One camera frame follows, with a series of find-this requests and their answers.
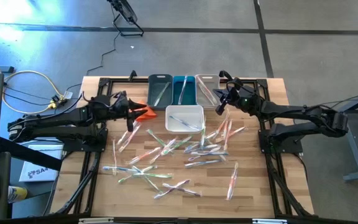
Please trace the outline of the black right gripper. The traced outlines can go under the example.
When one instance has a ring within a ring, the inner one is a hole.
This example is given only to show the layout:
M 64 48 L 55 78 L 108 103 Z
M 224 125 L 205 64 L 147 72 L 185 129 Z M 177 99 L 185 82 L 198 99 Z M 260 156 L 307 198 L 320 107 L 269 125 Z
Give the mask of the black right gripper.
M 226 89 L 214 89 L 218 98 L 225 98 L 216 107 L 215 112 L 222 115 L 227 104 L 249 114 L 260 114 L 262 97 L 249 86 L 244 86 L 235 78 L 226 83 Z

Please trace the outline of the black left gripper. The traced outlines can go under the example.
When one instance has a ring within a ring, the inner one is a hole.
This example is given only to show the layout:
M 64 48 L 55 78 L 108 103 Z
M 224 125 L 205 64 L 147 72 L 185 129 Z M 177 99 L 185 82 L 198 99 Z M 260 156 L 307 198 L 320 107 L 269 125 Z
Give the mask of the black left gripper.
M 126 91 L 114 93 L 111 96 L 98 95 L 87 100 L 88 119 L 107 121 L 127 119 L 140 121 L 145 118 L 147 110 L 140 110 L 147 105 L 127 99 Z

